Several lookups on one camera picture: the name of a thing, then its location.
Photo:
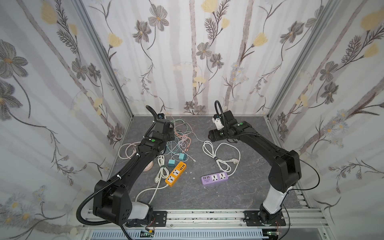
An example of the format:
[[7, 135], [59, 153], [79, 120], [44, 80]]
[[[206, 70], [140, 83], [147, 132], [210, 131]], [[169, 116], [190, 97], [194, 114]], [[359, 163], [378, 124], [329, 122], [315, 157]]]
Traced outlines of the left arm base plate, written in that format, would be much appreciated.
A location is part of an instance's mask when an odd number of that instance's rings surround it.
[[149, 212], [142, 220], [129, 220], [125, 223], [126, 227], [165, 227], [167, 223], [167, 211]]

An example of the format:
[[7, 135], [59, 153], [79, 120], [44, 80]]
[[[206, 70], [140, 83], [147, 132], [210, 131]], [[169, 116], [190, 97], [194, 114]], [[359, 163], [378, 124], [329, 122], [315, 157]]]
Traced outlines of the purple power strip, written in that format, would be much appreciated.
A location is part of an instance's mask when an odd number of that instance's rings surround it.
[[202, 184], [204, 186], [212, 185], [215, 183], [225, 182], [228, 179], [229, 179], [229, 176], [226, 172], [220, 172], [220, 173], [215, 173], [215, 174], [206, 175], [206, 176], [201, 177]]

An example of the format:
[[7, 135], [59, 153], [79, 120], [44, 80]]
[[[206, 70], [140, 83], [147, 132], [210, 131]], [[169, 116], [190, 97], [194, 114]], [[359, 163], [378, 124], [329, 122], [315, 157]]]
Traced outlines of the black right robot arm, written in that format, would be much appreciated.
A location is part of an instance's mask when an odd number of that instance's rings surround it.
[[221, 103], [214, 103], [213, 116], [215, 129], [209, 131], [209, 141], [220, 144], [242, 142], [260, 154], [271, 166], [268, 180], [270, 189], [260, 206], [260, 217], [273, 217], [281, 212], [287, 194], [295, 191], [294, 186], [302, 177], [299, 154], [287, 151], [258, 133], [248, 122], [238, 122], [231, 111], [223, 111]]

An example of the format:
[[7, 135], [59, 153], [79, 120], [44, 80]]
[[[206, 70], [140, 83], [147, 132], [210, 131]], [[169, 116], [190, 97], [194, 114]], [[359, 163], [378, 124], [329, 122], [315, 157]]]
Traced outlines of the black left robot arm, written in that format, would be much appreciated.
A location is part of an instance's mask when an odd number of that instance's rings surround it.
[[[76, 218], [81, 224], [100, 226], [112, 223], [121, 227], [130, 221], [152, 222], [153, 209], [150, 204], [133, 202], [130, 191], [150, 162], [165, 152], [167, 143], [175, 139], [175, 134], [171, 121], [160, 117], [152, 107], [146, 108], [154, 120], [136, 146], [136, 155], [109, 180], [100, 180], [95, 185], [94, 193], [79, 205]], [[94, 216], [101, 218], [101, 221], [91, 222], [82, 217], [82, 210], [90, 201], [93, 202]]]

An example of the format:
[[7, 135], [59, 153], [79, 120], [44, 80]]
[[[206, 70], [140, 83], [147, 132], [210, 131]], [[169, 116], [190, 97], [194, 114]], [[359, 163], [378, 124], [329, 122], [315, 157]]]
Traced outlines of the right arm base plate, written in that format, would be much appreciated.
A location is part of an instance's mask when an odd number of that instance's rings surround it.
[[244, 211], [244, 220], [248, 227], [285, 227], [287, 225], [282, 211], [270, 214], [267, 211]]

